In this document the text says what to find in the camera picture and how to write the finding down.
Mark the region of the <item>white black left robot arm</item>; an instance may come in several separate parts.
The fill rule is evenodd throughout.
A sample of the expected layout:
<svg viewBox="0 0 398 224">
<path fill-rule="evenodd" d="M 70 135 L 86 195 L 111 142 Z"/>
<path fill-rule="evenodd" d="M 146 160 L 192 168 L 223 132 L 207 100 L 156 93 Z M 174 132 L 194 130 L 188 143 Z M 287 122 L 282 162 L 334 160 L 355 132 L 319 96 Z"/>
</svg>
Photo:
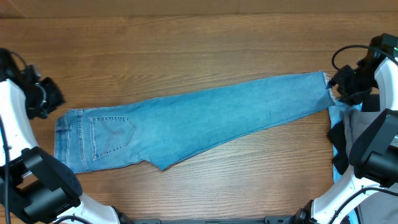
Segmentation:
<svg viewBox="0 0 398 224">
<path fill-rule="evenodd" d="M 39 147 L 30 121 L 45 119 L 65 100 L 34 65 L 19 68 L 18 54 L 1 49 L 1 204 L 6 222 L 122 223 L 118 209 L 83 193 L 70 168 Z"/>
</svg>

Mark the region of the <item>light blue denim jeans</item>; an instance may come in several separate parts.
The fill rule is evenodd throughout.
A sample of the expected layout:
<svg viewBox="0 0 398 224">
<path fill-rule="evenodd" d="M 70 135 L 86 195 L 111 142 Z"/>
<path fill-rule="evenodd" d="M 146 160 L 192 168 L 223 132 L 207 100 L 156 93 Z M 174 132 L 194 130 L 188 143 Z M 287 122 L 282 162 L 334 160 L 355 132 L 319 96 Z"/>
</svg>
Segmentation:
<svg viewBox="0 0 398 224">
<path fill-rule="evenodd" d="M 69 110 L 55 157 L 75 173 L 147 161 L 164 170 L 236 138 L 335 104 L 323 72 L 262 78 L 130 105 Z"/>
</svg>

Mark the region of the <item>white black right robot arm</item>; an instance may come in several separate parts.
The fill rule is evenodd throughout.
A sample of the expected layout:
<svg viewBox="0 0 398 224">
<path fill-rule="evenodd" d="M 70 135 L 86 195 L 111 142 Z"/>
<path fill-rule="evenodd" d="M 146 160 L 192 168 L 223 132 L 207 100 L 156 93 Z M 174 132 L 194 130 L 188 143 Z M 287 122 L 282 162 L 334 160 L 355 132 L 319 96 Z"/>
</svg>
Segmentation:
<svg viewBox="0 0 398 224">
<path fill-rule="evenodd" d="M 295 215 L 266 223 L 397 222 L 397 37 L 375 36 L 366 51 L 326 84 L 339 94 L 328 132 L 336 183 Z"/>
</svg>

